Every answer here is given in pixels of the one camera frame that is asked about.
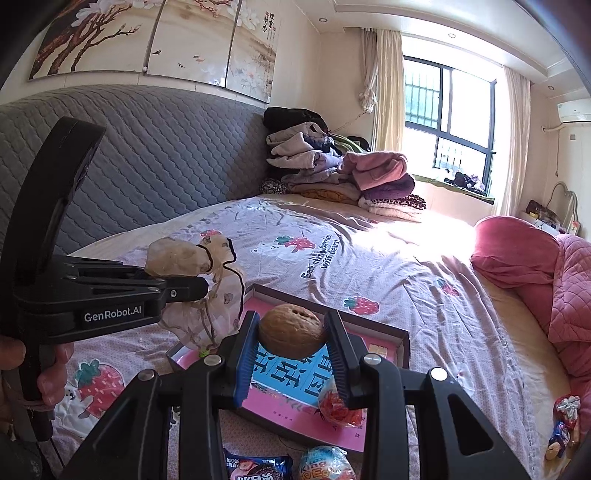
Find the air conditioner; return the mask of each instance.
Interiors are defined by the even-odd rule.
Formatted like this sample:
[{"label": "air conditioner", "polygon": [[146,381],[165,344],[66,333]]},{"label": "air conditioner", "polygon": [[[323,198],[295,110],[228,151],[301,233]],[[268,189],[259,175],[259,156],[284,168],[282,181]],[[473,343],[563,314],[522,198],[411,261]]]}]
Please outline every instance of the air conditioner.
[{"label": "air conditioner", "polygon": [[564,124],[591,122],[591,98],[558,104],[558,116]]}]

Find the windowsill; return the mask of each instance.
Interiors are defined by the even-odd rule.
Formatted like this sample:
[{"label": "windowsill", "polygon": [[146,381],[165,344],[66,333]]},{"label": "windowsill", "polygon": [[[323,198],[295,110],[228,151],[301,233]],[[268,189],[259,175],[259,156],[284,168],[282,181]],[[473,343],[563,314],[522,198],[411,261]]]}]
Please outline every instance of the windowsill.
[{"label": "windowsill", "polygon": [[461,193],[462,195],[468,195],[469,197],[473,197],[475,199],[480,200],[481,202],[488,203],[489,205],[495,204],[495,199],[493,197],[485,197],[484,195],[478,195],[477,193],[470,192],[469,190],[465,190],[463,188],[451,185],[449,183],[445,183],[444,181],[435,180],[429,177],[423,177],[422,175],[413,174],[413,177],[416,181],[430,183],[436,187],[444,188],[456,193]]}]

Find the finger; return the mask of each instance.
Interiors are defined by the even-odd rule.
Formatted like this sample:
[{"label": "finger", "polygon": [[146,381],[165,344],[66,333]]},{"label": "finger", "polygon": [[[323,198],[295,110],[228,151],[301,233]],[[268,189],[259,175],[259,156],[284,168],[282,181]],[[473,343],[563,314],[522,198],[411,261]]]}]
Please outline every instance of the finger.
[{"label": "finger", "polygon": [[66,389],[64,387],[58,388],[49,395],[43,395],[43,403],[52,407],[53,405],[57,405],[59,402],[61,402],[64,398],[64,395],[66,395]]},{"label": "finger", "polygon": [[25,344],[14,338],[0,336],[0,370],[12,370],[25,359]]},{"label": "finger", "polygon": [[4,392],[2,391],[2,385],[0,385],[0,423],[3,421],[11,421],[12,420],[12,413],[10,411],[10,404],[4,397]]},{"label": "finger", "polygon": [[56,345],[56,362],[66,364],[74,355],[74,344],[64,343],[63,345]]},{"label": "finger", "polygon": [[51,396],[54,393],[59,392],[60,389],[63,390],[63,387],[68,380],[67,377],[66,366],[61,363],[56,363],[39,375],[37,378],[37,387],[39,388],[41,395]]}]

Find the flower painting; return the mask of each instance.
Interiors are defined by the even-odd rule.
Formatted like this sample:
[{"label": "flower painting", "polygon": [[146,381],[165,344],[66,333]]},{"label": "flower painting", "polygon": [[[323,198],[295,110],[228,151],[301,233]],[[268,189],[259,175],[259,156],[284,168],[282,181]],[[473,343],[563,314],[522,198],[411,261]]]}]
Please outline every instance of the flower painting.
[{"label": "flower painting", "polygon": [[[271,100],[281,18],[280,0],[242,0],[230,52],[226,87],[264,102]],[[232,0],[228,10],[236,9]]]},{"label": "flower painting", "polygon": [[283,0],[71,0],[51,23],[30,80],[143,72],[271,100]]},{"label": "flower painting", "polygon": [[49,26],[29,78],[140,72],[163,0],[72,0]]},{"label": "flower painting", "polygon": [[238,2],[167,0],[148,57],[148,74],[225,86]]}]

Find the snack package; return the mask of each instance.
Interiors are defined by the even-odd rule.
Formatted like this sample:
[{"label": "snack package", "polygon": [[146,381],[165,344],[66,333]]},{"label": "snack package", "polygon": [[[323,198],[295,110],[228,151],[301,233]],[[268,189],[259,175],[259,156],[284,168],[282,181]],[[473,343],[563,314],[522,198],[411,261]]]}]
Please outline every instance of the snack package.
[{"label": "snack package", "polygon": [[356,480],[346,452],[338,447],[320,446],[301,457],[300,480]]},{"label": "snack package", "polygon": [[293,480],[289,455],[283,457],[243,457],[224,449],[228,480]]},{"label": "snack package", "polygon": [[570,433],[568,428],[562,420],[557,421],[546,449],[546,460],[554,460],[556,457],[562,458],[569,441]]},{"label": "snack package", "polygon": [[581,399],[577,395],[565,395],[554,403],[554,415],[558,420],[562,420],[568,430],[572,432],[579,418],[580,408]]},{"label": "snack package", "polygon": [[330,377],[318,397],[318,407],[326,420],[341,427],[359,427],[363,418],[363,410],[349,410],[336,389],[335,378]]}]

